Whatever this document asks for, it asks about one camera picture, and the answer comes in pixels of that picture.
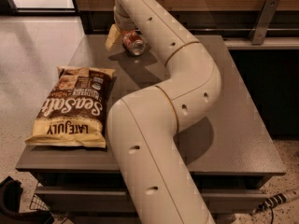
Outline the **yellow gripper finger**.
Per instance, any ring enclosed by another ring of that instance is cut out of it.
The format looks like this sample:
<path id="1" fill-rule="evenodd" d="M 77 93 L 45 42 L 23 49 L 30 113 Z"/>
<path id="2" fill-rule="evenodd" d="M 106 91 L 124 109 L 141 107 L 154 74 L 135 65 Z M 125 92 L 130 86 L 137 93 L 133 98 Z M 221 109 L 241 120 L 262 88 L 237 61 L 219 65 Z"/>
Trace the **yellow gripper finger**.
<path id="1" fill-rule="evenodd" d="M 106 50 L 112 51 L 121 42 L 121 38 L 121 29 L 117 24 L 112 24 L 105 43 Z"/>

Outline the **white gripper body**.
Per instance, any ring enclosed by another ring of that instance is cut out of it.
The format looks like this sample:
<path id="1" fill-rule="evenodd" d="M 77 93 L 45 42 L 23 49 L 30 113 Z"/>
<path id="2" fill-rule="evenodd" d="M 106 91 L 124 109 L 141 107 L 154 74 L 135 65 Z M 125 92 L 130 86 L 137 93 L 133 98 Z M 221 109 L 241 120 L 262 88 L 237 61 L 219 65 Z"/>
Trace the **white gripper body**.
<path id="1" fill-rule="evenodd" d="M 115 1 L 114 6 L 114 21 L 122 31 L 133 31 L 137 29 L 135 23 L 118 0 Z"/>

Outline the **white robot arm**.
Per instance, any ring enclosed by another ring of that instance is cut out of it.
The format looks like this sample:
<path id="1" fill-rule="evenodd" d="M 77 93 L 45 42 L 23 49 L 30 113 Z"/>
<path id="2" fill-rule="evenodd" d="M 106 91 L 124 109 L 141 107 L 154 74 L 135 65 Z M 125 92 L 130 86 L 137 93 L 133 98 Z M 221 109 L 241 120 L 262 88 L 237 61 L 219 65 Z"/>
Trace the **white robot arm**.
<path id="1" fill-rule="evenodd" d="M 114 157 L 142 224 L 215 224 L 174 142 L 207 115 L 221 73 L 200 41 L 156 0 L 116 0 L 169 78 L 118 100 L 107 116 Z"/>

